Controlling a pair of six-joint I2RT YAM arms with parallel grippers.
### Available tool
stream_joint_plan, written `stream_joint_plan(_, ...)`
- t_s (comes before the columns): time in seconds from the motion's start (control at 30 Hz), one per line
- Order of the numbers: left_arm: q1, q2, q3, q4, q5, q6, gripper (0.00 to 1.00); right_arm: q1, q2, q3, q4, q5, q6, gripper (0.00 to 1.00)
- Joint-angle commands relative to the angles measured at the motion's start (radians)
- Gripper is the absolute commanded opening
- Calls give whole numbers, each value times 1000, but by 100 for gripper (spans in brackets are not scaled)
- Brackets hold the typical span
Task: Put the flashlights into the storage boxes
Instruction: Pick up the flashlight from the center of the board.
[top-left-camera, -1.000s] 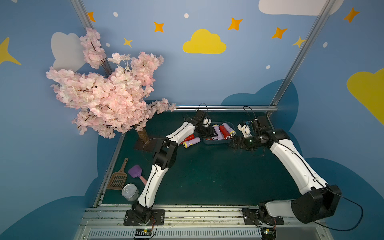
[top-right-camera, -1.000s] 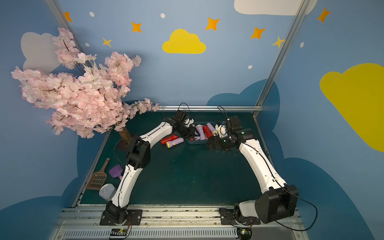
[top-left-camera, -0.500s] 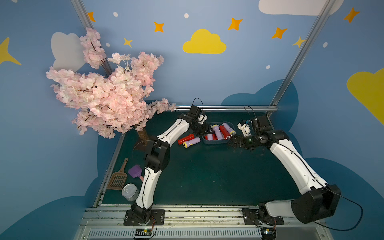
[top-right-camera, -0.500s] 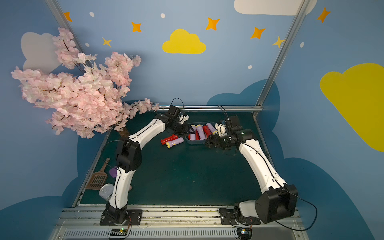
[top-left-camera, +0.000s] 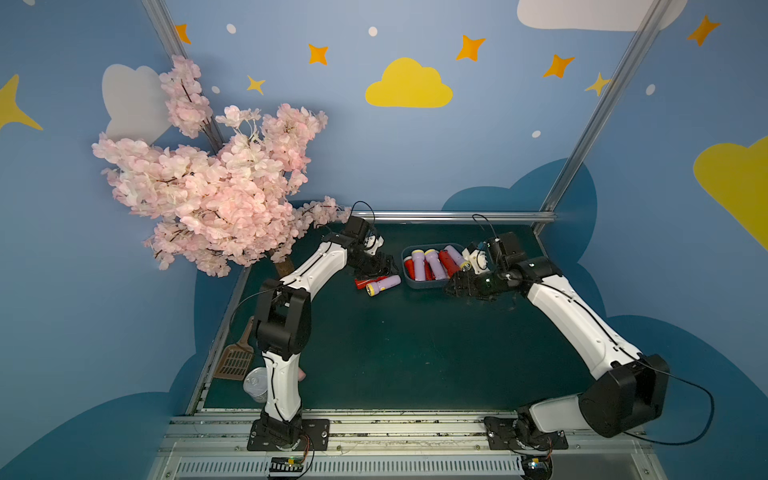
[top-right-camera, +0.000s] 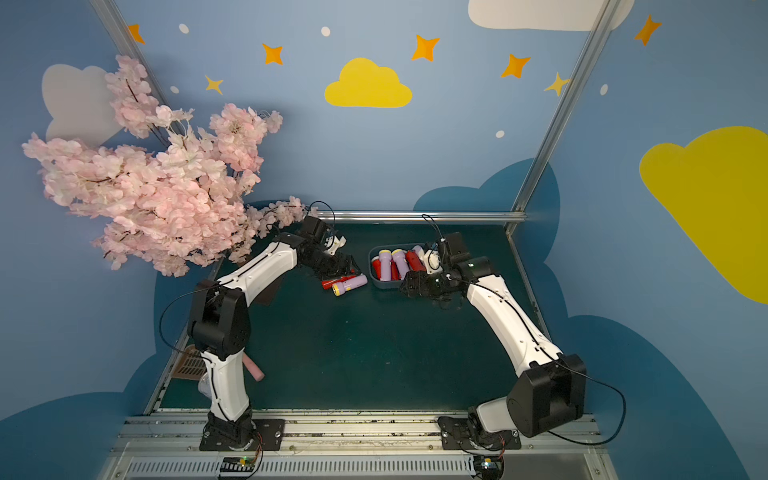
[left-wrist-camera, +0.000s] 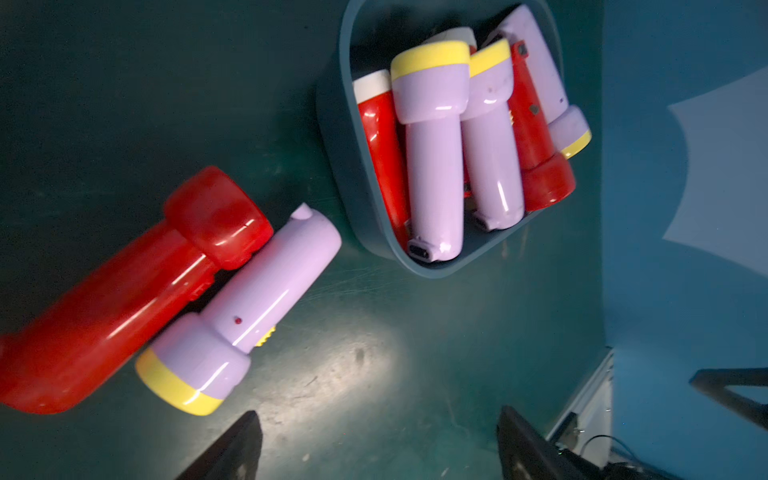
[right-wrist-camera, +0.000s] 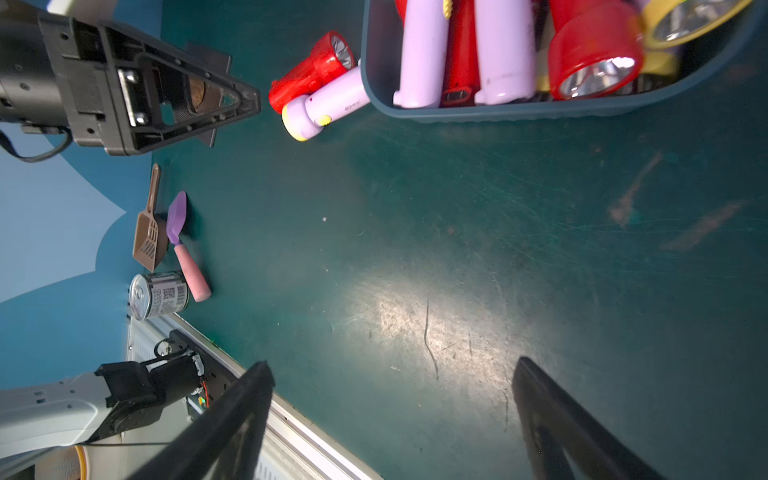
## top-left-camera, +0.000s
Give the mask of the purple flashlight bottom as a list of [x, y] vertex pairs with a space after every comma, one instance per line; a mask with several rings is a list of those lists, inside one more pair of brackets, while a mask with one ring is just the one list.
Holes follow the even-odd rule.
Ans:
[[470, 262], [453, 245], [447, 245], [445, 251], [459, 269], [466, 271], [471, 268]]

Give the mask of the purple flashlight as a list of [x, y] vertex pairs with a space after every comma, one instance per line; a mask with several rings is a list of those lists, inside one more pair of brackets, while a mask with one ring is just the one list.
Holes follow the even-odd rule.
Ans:
[[425, 252], [421, 249], [415, 249], [411, 253], [411, 259], [413, 263], [413, 279], [416, 282], [424, 282], [426, 280]]
[[436, 281], [446, 280], [448, 275], [440, 261], [439, 254], [435, 249], [428, 249], [425, 252], [425, 260]]
[[368, 283], [365, 286], [365, 290], [370, 297], [374, 297], [401, 284], [401, 277], [399, 275], [391, 275], [388, 277], [382, 277], [378, 280]]
[[445, 251], [459, 269], [466, 271], [471, 268], [470, 262], [453, 245], [447, 245]]

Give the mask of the clear blue storage box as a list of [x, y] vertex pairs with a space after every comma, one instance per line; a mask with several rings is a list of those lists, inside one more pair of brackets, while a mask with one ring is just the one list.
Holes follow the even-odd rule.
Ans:
[[415, 249], [421, 249], [424, 252], [426, 252], [428, 249], [435, 249], [437, 252], [439, 252], [440, 250], [445, 250], [445, 247], [447, 245], [453, 245], [462, 255], [463, 255], [464, 250], [466, 249], [461, 244], [445, 243], [445, 242], [443, 242], [443, 243], [436, 243], [436, 244], [412, 245], [412, 246], [408, 246], [405, 249], [403, 249], [402, 252], [401, 252], [401, 264], [402, 264], [402, 267], [404, 269], [404, 281], [405, 281], [405, 283], [409, 287], [411, 287], [412, 289], [416, 289], [416, 290], [442, 289], [443, 287], [445, 287], [448, 284], [448, 282], [451, 280], [451, 278], [456, 273], [451, 278], [447, 278], [446, 280], [442, 280], [442, 281], [436, 281], [436, 280], [434, 280], [434, 281], [427, 281], [427, 280], [425, 280], [424, 282], [416, 282], [415, 280], [411, 280], [411, 279], [408, 278], [408, 275], [406, 273], [403, 261], [404, 261], [404, 259], [407, 256], [411, 256], [412, 251], [415, 250]]

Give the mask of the large red flashlight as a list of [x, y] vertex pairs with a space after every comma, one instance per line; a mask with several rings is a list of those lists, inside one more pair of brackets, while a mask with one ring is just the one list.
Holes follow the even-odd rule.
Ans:
[[426, 263], [424, 265], [424, 268], [425, 268], [425, 279], [427, 281], [434, 281], [435, 280], [435, 276], [434, 276], [434, 273], [433, 273], [430, 265], [428, 263]]

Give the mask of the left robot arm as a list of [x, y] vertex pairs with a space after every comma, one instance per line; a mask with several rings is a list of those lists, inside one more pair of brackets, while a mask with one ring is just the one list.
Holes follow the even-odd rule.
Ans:
[[306, 437], [299, 393], [300, 355], [310, 339], [312, 300], [338, 272], [351, 267], [363, 276], [396, 272], [374, 224], [348, 218], [340, 232], [323, 237], [315, 252], [290, 274], [264, 281], [253, 315], [255, 339], [267, 370], [267, 401], [255, 423], [255, 436], [279, 449]]

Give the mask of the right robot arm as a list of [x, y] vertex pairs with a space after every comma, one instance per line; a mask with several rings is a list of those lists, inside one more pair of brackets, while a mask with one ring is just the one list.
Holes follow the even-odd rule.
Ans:
[[520, 408], [511, 426], [520, 446], [564, 449], [567, 430], [612, 438], [661, 416], [666, 361], [644, 355], [613, 330], [551, 259], [529, 256], [513, 233], [489, 239], [483, 249], [448, 246], [444, 253], [455, 266], [447, 285], [451, 294], [487, 300], [506, 292], [520, 294], [559, 330], [594, 379], [582, 393]]

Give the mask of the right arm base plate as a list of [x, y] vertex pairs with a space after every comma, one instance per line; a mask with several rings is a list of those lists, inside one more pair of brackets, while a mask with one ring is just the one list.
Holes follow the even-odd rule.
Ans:
[[486, 416], [483, 425], [492, 450], [546, 453], [569, 448], [563, 431], [542, 432], [526, 415], [516, 418]]

